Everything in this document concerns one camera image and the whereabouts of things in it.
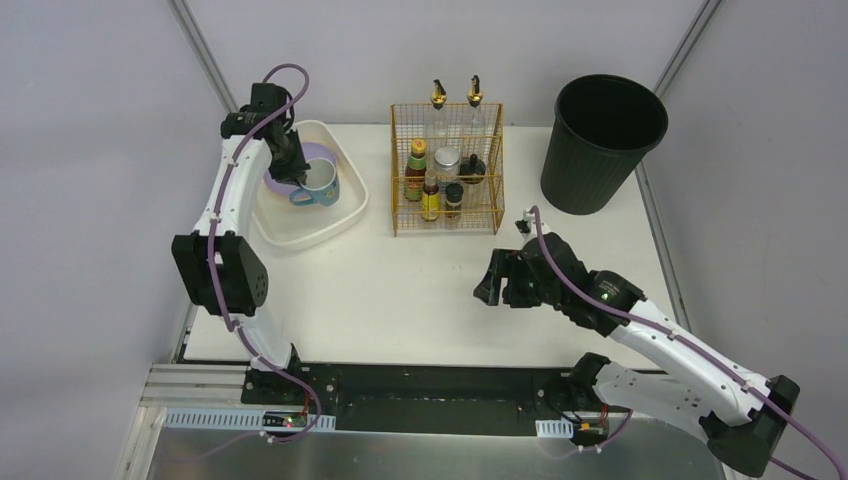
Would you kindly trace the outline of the purple plate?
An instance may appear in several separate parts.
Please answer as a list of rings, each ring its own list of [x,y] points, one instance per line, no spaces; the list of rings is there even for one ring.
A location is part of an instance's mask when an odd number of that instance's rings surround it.
[[[326,145],[319,142],[303,142],[302,152],[304,160],[309,163],[317,158],[329,160],[334,166],[337,165],[337,156]],[[278,182],[274,180],[269,171],[266,171],[263,176],[265,186],[273,193],[281,196],[288,196],[294,192],[298,186],[293,183]]]

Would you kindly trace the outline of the blue white mug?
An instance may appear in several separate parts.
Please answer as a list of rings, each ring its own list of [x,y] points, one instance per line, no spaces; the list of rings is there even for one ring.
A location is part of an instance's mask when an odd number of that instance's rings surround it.
[[[307,165],[305,181],[289,195],[289,202],[298,207],[335,205],[340,198],[336,165],[326,158],[311,159]]]

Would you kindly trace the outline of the dark spice jar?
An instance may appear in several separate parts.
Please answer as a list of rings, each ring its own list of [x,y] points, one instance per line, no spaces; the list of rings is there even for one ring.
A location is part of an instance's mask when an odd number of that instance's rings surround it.
[[[464,187],[461,183],[452,182],[445,188],[445,218],[448,221],[458,221],[461,216],[464,198]]]

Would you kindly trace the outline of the black lid round jar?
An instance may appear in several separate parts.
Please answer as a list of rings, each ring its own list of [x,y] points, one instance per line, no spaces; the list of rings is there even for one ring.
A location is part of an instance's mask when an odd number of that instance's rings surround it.
[[[470,154],[459,166],[458,178],[467,185],[481,183],[487,174],[487,165],[477,154]]]

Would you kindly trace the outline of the small yellow label bottle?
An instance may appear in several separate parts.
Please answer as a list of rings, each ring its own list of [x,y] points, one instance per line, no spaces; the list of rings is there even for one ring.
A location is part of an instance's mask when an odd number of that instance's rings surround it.
[[[427,170],[421,196],[421,217],[425,222],[434,222],[440,216],[440,188],[438,174]]]

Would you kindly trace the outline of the yellow cap sauce bottle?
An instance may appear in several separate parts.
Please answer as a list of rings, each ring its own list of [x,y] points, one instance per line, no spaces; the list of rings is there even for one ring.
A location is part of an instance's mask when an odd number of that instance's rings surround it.
[[[427,170],[427,149],[425,139],[415,138],[411,141],[404,172],[404,197],[408,201],[421,200]]]

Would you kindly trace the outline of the silver lid shaker jar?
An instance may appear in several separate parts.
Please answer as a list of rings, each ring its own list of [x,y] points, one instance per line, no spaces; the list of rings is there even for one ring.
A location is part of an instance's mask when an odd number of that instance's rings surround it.
[[[457,181],[461,163],[460,152],[451,146],[443,146],[434,154],[434,170],[436,171],[437,184],[444,192],[450,183]]]

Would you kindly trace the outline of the oil bottle with brown liquid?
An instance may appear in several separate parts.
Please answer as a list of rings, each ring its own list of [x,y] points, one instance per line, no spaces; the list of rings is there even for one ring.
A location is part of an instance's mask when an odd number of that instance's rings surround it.
[[[466,157],[476,154],[486,138],[487,123],[484,108],[482,107],[483,98],[484,92],[481,87],[480,77],[474,74],[471,77],[470,87],[466,93],[466,106],[461,127],[462,153]]]

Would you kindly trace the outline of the clear oil bottle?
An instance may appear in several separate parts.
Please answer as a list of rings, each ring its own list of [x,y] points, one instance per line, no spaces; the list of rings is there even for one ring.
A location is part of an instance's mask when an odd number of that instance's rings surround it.
[[[429,152],[435,154],[449,141],[449,115],[446,110],[447,92],[439,79],[433,80],[430,108],[426,115],[425,135]]]

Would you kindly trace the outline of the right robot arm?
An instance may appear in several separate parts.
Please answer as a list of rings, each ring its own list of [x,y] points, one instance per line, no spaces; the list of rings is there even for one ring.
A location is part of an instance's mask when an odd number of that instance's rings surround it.
[[[799,386],[728,360],[670,320],[641,289],[608,270],[589,270],[555,233],[522,248],[495,249],[473,295],[489,306],[548,305],[576,325],[612,339],[671,376],[654,378],[585,353],[566,384],[587,399],[644,413],[706,444],[749,477],[765,473]]]

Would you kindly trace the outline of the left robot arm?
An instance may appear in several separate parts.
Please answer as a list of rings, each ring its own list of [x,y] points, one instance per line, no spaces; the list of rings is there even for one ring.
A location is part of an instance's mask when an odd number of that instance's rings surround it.
[[[277,160],[306,169],[291,110],[295,96],[268,81],[255,83],[248,104],[221,123],[220,164],[207,204],[171,252],[191,302],[220,320],[249,355],[253,369],[289,366],[293,344],[275,329],[266,299],[269,274],[248,242],[259,187]]]

